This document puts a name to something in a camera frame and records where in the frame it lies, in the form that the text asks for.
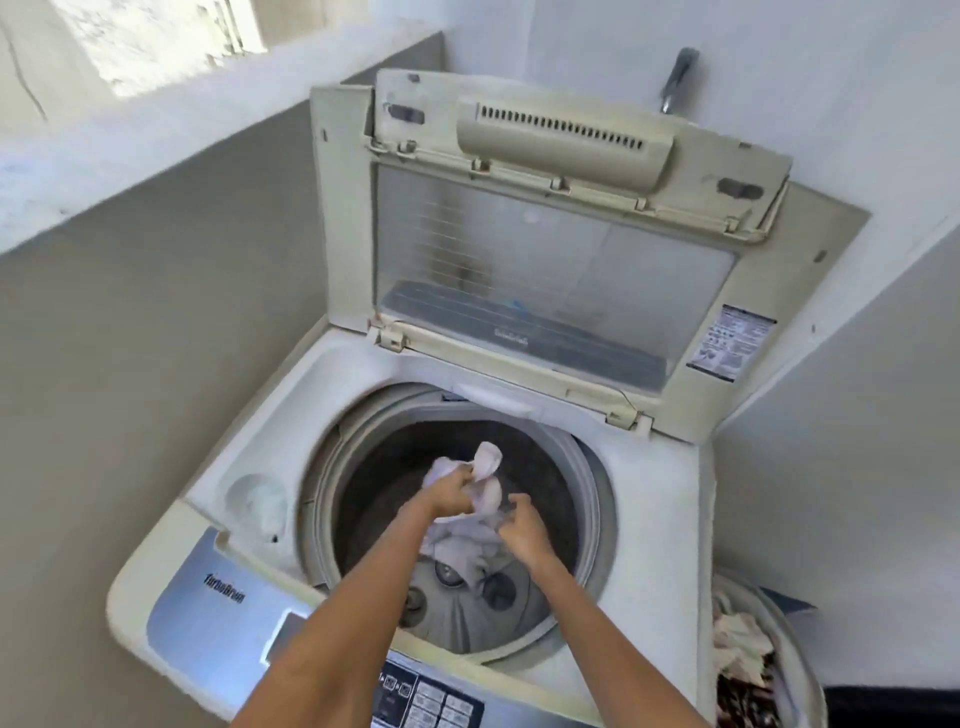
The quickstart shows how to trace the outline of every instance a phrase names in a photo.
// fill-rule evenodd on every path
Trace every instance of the hand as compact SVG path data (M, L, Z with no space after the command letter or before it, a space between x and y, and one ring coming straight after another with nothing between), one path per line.
M426 500L431 517L459 516L473 512L473 501L466 488L473 480L473 472L466 465L459 465L453 473L437 478L428 488L420 491Z
M516 509L497 532L507 548L531 572L557 560L543 519L525 493L513 493L510 502Z

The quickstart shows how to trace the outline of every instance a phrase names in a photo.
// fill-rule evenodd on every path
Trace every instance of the left hand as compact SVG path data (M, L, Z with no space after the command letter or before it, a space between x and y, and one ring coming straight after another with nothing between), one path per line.
M430 487L420 491L430 507L434 519L459 516L473 512L473 501L466 486L472 482L473 472L467 465L459 465L453 473L437 478Z

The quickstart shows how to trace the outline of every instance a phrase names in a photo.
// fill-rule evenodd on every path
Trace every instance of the left arm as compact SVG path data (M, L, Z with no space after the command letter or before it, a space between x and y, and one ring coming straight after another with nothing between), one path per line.
M460 467L408 501L310 616L233 720L234 728L367 728L377 676L403 612L420 543L472 505Z

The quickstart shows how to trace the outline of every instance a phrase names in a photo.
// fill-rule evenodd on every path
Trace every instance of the brand logo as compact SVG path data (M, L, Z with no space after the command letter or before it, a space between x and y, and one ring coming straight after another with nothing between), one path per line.
M204 579L204 584L208 586L210 589L212 589L214 592L218 592L223 596L228 596L237 604L243 604L243 600L247 598L247 595L235 589L232 584L227 584L221 581L212 573L209 573L206 575L206 578Z
M493 330L493 335L499 336L501 339L506 339L507 341L512 341L515 344L519 344L521 347L525 347L530 344L530 341L526 336L520 336L520 334L513 333L505 328L495 328Z

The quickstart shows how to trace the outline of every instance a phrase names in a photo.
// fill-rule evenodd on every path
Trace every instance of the crack in wall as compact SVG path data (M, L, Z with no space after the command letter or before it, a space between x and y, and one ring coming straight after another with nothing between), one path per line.
M20 58L16 53L16 46L13 45L13 35L10 32L10 28L7 27L7 24L0 20L0 34L3 35L4 40L7 41L7 47L10 49L10 58L13 62L13 74L16 76L17 81L20 83L20 86L23 88L27 96L30 97L30 100L33 102L36 112L40 114L40 118L44 121L50 121L47 117L46 109L43 108L43 105L40 103L40 100L36 98L33 90L30 88L30 84L27 83L27 78L23 75L23 66L20 65Z

